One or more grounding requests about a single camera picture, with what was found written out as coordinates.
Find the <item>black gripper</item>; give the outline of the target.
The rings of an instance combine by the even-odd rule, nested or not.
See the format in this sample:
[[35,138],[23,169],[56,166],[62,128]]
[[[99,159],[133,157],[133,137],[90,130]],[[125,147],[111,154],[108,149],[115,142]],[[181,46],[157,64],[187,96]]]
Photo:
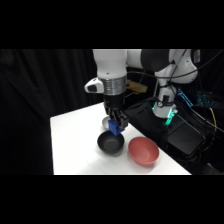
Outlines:
[[109,120],[114,126],[119,123],[119,130],[123,131],[129,123],[128,116],[124,113],[125,96],[119,95],[105,95],[104,107]]

